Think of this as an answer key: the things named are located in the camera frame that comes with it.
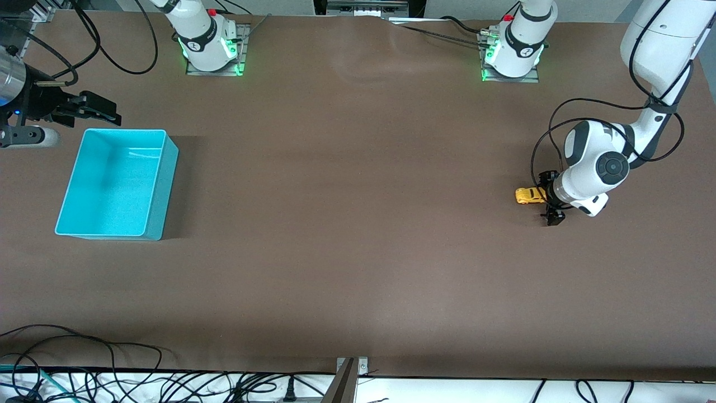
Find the yellow beetle toy car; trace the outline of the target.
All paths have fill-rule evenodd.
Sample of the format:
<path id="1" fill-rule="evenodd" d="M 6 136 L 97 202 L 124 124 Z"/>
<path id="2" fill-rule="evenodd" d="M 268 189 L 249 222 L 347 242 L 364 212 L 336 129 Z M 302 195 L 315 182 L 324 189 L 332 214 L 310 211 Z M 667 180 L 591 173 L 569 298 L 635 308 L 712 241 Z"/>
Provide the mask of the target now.
<path id="1" fill-rule="evenodd" d="M 515 199 L 517 204 L 542 204 L 547 203 L 547 194 L 541 186 L 520 187 L 516 189 Z"/>

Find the turquoise plastic bin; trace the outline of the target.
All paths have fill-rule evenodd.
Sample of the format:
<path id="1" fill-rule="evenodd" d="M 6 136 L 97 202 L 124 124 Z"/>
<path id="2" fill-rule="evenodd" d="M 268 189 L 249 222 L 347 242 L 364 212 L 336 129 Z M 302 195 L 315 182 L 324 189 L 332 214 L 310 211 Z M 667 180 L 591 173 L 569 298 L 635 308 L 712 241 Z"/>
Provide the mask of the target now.
<path id="1" fill-rule="evenodd" d="M 178 157 L 163 129 L 85 130 L 54 232 L 85 240 L 161 240 Z"/>

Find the aluminium beam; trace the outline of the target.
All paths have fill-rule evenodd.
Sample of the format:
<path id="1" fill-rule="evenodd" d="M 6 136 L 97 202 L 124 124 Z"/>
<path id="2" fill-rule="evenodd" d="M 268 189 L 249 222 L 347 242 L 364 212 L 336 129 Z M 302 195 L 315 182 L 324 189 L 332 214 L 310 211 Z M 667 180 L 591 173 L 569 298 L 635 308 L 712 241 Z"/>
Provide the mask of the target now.
<path id="1" fill-rule="evenodd" d="M 338 370 L 321 403 L 355 403 L 356 386 L 360 374 L 358 357 L 342 358 Z"/>

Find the aluminium frame post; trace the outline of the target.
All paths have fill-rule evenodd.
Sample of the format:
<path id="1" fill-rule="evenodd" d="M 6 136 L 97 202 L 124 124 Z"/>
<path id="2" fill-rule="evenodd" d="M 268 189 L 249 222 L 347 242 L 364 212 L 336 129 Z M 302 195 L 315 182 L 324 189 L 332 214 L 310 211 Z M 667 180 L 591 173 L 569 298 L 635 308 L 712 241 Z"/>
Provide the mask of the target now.
<path id="1" fill-rule="evenodd" d="M 65 3 L 65 0 L 0 0 L 0 18 L 46 23 Z"/>

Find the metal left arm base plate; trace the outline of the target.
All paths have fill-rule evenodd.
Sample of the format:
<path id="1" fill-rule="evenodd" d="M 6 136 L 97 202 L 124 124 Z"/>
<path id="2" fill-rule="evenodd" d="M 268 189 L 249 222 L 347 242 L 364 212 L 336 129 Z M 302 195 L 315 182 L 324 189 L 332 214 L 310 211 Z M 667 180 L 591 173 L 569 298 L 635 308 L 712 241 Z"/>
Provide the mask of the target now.
<path id="1" fill-rule="evenodd" d="M 540 54 L 544 51 L 544 44 L 539 48 L 524 48 L 516 52 L 503 43 L 496 30 L 480 30 L 477 38 L 478 44 L 482 46 L 481 76 L 484 82 L 539 82 L 537 64 L 540 62 Z"/>

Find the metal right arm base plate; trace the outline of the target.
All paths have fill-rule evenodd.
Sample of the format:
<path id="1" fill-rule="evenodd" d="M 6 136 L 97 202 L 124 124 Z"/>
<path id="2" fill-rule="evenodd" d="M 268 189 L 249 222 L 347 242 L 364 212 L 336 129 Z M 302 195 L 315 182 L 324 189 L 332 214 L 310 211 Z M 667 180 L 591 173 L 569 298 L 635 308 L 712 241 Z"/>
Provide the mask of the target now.
<path id="1" fill-rule="evenodd" d="M 197 41 L 180 40 L 182 55 L 186 59 L 187 76 L 240 77 L 246 68 L 251 25 L 223 20 L 222 30 L 202 51 Z"/>

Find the metal bracket plate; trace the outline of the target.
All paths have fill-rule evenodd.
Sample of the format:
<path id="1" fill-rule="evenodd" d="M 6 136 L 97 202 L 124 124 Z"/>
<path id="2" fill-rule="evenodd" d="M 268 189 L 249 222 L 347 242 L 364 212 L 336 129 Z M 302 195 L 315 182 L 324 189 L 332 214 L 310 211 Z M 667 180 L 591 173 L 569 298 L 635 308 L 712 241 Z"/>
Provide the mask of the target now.
<path id="1" fill-rule="evenodd" d="M 341 369 L 343 363 L 345 360 L 347 360 L 348 357 L 338 357 L 337 358 L 337 368 L 336 373 Z M 368 375 L 369 373 L 369 359 L 368 357 L 355 357 L 355 362 L 357 362 L 357 373 L 359 377 L 363 377 Z"/>

